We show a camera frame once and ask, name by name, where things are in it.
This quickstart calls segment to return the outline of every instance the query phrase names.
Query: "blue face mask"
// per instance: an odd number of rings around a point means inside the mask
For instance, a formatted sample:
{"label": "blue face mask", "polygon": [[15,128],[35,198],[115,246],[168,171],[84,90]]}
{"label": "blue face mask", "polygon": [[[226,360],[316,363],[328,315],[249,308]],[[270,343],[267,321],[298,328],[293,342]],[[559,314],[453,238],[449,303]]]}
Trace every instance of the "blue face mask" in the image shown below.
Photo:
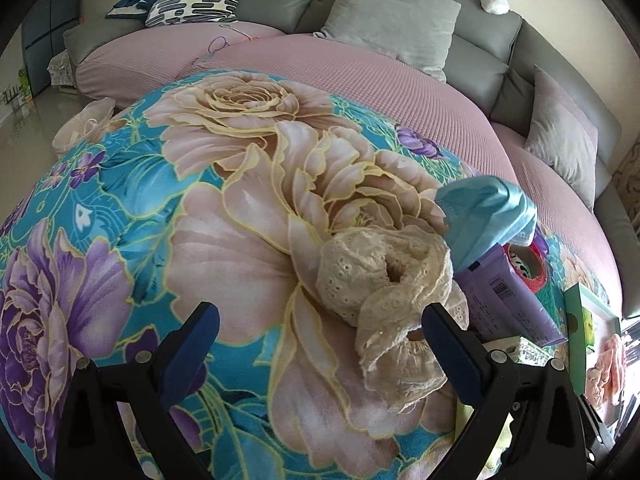
{"label": "blue face mask", "polygon": [[533,240],[538,210],[515,184],[495,176],[475,176],[441,187],[436,203],[449,231],[453,271],[466,269],[495,244],[528,246]]}

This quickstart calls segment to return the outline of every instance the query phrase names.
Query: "shiny floor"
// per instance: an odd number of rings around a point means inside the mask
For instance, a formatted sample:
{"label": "shiny floor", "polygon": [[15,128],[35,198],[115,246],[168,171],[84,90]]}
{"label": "shiny floor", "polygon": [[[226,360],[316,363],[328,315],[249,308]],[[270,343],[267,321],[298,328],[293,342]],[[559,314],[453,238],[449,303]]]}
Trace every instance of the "shiny floor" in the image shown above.
{"label": "shiny floor", "polygon": [[28,109],[0,124],[0,224],[58,160],[51,141],[82,107],[75,95],[49,87]]}

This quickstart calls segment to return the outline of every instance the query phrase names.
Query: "patterned curtain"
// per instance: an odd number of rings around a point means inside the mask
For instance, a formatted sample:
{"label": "patterned curtain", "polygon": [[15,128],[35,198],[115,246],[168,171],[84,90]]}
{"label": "patterned curtain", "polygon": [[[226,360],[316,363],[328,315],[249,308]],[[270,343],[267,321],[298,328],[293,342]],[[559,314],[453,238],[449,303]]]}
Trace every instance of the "patterned curtain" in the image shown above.
{"label": "patterned curtain", "polygon": [[613,183],[640,239],[640,137],[614,172]]}

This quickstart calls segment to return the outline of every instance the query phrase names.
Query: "screw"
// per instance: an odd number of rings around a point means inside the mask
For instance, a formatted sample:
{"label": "screw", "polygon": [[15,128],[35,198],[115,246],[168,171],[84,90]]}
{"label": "screw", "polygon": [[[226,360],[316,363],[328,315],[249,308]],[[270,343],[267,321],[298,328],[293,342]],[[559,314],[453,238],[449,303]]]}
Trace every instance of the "screw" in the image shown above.
{"label": "screw", "polygon": [[508,356],[502,350],[494,350],[491,352],[491,359],[496,363],[505,363],[507,362]]}
{"label": "screw", "polygon": [[89,364],[91,364],[91,359],[88,357],[81,357],[76,363],[76,368],[78,370],[86,370],[89,367]]}
{"label": "screw", "polygon": [[564,370],[564,363],[560,359],[557,359],[555,357],[551,359],[551,366],[556,370],[558,370],[559,372]]}
{"label": "screw", "polygon": [[151,361],[151,352],[149,350],[142,350],[136,354],[136,362],[143,364]]}

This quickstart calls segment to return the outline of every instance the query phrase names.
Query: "cream eyelet fabric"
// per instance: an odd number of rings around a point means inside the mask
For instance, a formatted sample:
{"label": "cream eyelet fabric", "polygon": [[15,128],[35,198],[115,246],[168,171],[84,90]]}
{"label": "cream eyelet fabric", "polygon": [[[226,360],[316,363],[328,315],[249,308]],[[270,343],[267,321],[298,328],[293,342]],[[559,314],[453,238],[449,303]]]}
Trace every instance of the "cream eyelet fabric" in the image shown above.
{"label": "cream eyelet fabric", "polygon": [[320,298],[356,327],[365,385],[393,411],[408,409],[447,381],[429,345],[407,335],[421,328],[430,303],[443,304],[466,330],[466,298],[452,277],[443,238],[416,226],[349,228],[322,246]]}

